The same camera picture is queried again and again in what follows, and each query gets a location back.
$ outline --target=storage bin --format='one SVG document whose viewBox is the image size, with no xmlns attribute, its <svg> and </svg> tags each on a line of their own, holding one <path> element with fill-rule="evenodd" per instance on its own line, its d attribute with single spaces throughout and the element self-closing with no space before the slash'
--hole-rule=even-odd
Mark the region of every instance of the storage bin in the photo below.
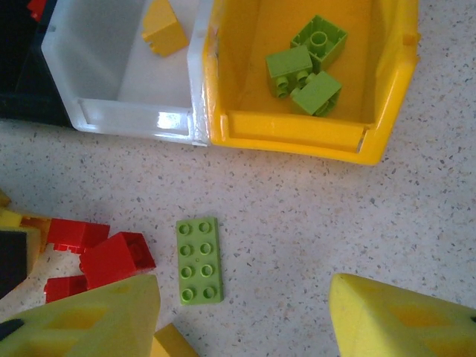
<svg viewBox="0 0 476 357">
<path fill-rule="evenodd" d="M 150 3 L 58 1 L 42 43 L 51 75 L 78 130 L 207 145 L 197 111 L 212 2 L 170 0 L 190 45 L 168 57 L 142 39 Z"/>
<path fill-rule="evenodd" d="M 269 54 L 318 14 L 348 33 L 327 72 L 342 84 L 328 118 L 291 113 L 268 89 Z M 211 142 L 376 164 L 418 62 L 416 0 L 216 0 L 203 53 Z"/>
</svg>

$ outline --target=building block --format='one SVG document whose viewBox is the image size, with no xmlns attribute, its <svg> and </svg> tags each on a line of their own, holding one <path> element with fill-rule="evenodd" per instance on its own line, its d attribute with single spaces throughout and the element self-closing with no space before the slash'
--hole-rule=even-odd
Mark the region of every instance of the building block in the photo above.
<svg viewBox="0 0 476 357">
<path fill-rule="evenodd" d="M 142 38 L 150 49 L 163 57 L 188 46 L 184 29 L 177 20 L 168 0 L 153 0 L 142 25 Z"/>
<path fill-rule="evenodd" d="M 284 98 L 291 91 L 306 85 L 306 78 L 312 73 L 312 61 L 306 46 L 270 54 L 266 57 L 268 84 L 271 93 Z"/>
<path fill-rule="evenodd" d="M 0 227 L 19 227 L 21 222 L 20 213 L 0 207 Z"/>
<path fill-rule="evenodd" d="M 216 218 L 178 221 L 176 234 L 181 304 L 219 303 L 223 282 Z"/>
<path fill-rule="evenodd" d="M 173 324 L 154 334 L 150 357 L 199 357 Z"/>
<path fill-rule="evenodd" d="M 0 227 L 0 299 L 31 273 L 40 244 L 38 229 Z"/>
<path fill-rule="evenodd" d="M 97 288 L 155 268 L 141 233 L 120 232 L 80 255 L 88 289 Z"/>
<path fill-rule="evenodd" d="M 5 195 L 5 193 L 0 190 L 0 207 L 7 207 L 11 202 L 10 197 Z"/>
<path fill-rule="evenodd" d="M 296 114 L 325 117 L 337 104 L 342 85 L 326 72 L 310 74 L 306 86 L 291 92 L 292 111 Z"/>
<path fill-rule="evenodd" d="M 326 71 L 344 50 L 347 32 L 333 23 L 315 16 L 291 41 L 291 47 L 305 45 L 311 56 L 314 72 Z"/>
<path fill-rule="evenodd" d="M 109 235 L 109 225 L 53 218 L 48 232 L 48 243 L 54 244 L 55 251 L 69 249 L 82 254 L 105 241 Z"/>
<path fill-rule="evenodd" d="M 42 19 L 43 10 L 47 0 L 31 0 L 27 8 L 31 11 L 31 17 L 39 22 Z"/>
<path fill-rule="evenodd" d="M 31 214 L 24 214 L 20 227 L 38 228 L 41 233 L 42 244 L 39 252 L 43 253 L 46 249 L 46 243 L 48 242 L 48 233 L 50 231 L 51 218 L 32 216 Z"/>
<path fill-rule="evenodd" d="M 86 277 L 52 277 L 46 281 L 44 288 L 46 303 L 67 298 L 88 290 Z"/>
</svg>

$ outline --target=speckled floor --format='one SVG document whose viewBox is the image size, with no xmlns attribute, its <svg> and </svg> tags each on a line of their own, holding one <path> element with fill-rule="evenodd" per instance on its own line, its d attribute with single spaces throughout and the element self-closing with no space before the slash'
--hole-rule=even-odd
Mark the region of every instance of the speckled floor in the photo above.
<svg viewBox="0 0 476 357">
<path fill-rule="evenodd" d="M 331 276 L 352 272 L 476 307 L 476 41 L 472 0 L 421 0 L 422 61 L 382 163 L 194 148 L 0 122 L 13 207 L 141 231 L 156 258 L 159 325 L 201 356 L 338 356 Z M 221 224 L 225 300 L 182 307 L 176 220 Z M 48 248 L 0 320 L 79 273 Z"/>
</svg>

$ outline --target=lime green brick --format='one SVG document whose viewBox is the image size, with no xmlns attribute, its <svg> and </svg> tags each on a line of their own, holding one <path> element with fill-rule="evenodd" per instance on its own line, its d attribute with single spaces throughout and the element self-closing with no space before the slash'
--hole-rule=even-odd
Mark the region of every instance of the lime green brick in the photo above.
<svg viewBox="0 0 476 357">
<path fill-rule="evenodd" d="M 306 46 L 270 54 L 266 57 L 268 84 L 271 93 L 284 98 L 291 91 L 305 85 L 307 76 L 312 73 L 312 61 Z"/>
<path fill-rule="evenodd" d="M 339 57 L 347 41 L 347 32 L 333 23 L 315 16 L 294 39 L 291 47 L 305 45 L 309 50 L 315 73 L 326 71 Z"/>
<path fill-rule="evenodd" d="M 292 111 L 297 114 L 325 117 L 337 104 L 342 85 L 326 72 L 310 74 L 306 86 L 291 93 Z"/>
<path fill-rule="evenodd" d="M 181 304 L 219 303 L 223 282 L 216 218 L 178 221 L 176 234 Z"/>
</svg>

